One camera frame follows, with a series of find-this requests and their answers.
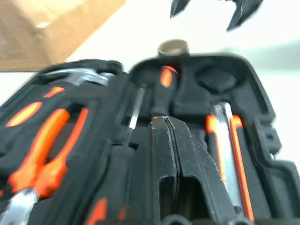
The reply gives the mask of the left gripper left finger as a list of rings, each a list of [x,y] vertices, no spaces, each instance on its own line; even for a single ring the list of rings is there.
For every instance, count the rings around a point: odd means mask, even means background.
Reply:
[[[180,166],[171,116],[160,116],[150,124],[152,218],[155,225],[178,212]]]

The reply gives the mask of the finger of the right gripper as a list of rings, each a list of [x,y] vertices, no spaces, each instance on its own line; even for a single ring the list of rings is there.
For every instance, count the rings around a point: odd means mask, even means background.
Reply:
[[[170,18],[175,17],[181,11],[183,11],[190,0],[172,0],[170,9]]]
[[[261,6],[263,0],[231,0],[236,9],[232,15],[227,31],[232,31],[241,26]]]

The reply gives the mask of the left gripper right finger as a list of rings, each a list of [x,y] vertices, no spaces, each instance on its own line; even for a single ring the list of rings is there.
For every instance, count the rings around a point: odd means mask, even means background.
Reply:
[[[188,220],[210,219],[218,225],[237,215],[214,161],[185,122],[167,117],[180,166],[178,210]]]

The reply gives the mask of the black orange utility knife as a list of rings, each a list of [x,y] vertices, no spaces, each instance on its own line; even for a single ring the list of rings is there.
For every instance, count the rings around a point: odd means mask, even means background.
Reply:
[[[217,166],[232,208],[238,216],[254,222],[255,217],[238,137],[240,128],[243,128],[241,119],[233,115],[228,102],[220,102],[212,106],[206,118],[209,153]]]

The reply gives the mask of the long black orange screwdriver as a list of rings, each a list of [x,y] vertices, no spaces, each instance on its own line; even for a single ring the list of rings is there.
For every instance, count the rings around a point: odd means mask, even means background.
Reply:
[[[136,128],[138,116],[140,113],[140,109],[143,103],[143,98],[144,94],[146,92],[147,86],[143,85],[142,87],[139,88],[137,95],[136,95],[136,100],[135,100],[135,105],[132,111],[131,119],[128,125],[128,130],[127,130],[127,136],[121,147],[129,148],[129,143],[130,143],[130,138],[131,135]],[[89,215],[87,222],[85,225],[96,225],[98,221],[105,221],[106,220],[106,214],[107,214],[107,208],[108,208],[108,200],[106,197],[103,197],[97,201],[95,206],[93,207],[93,210],[91,214]]]

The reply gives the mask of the short black orange screwdriver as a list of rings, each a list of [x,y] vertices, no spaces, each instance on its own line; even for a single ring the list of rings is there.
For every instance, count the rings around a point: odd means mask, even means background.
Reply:
[[[178,87],[179,74],[171,66],[162,66],[154,88],[152,117],[169,115],[173,97]]]

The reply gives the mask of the black tool case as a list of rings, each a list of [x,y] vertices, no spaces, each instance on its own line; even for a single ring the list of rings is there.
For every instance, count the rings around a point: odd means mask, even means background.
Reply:
[[[160,56],[128,73],[113,60],[79,60],[40,70],[0,106],[0,225],[85,225],[103,197],[106,220],[96,225],[155,225],[150,124],[160,117],[152,117],[151,110],[162,66],[179,74],[168,116],[185,122],[208,153],[206,118],[212,106],[228,102],[241,119],[238,137],[255,221],[236,214],[226,225],[300,225],[300,176],[292,162],[275,159],[281,143],[272,127],[274,110],[251,64],[232,54]],[[65,77],[46,73],[71,68],[115,77],[107,87],[90,87],[93,104],[73,110],[61,127],[50,130],[45,120],[4,127],[17,109]],[[127,149],[121,145],[143,85],[147,89]],[[178,210],[161,225],[218,224],[188,220]]]

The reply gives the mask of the brown tape roll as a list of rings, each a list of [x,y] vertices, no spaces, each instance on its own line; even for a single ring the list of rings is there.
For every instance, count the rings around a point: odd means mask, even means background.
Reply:
[[[158,46],[157,52],[161,56],[175,57],[189,54],[189,47],[187,41],[183,39],[169,39]]]

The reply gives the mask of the brown cardboard box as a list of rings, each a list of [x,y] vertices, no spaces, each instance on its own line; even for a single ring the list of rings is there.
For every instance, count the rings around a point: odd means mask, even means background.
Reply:
[[[0,0],[0,72],[65,61],[126,0]]]

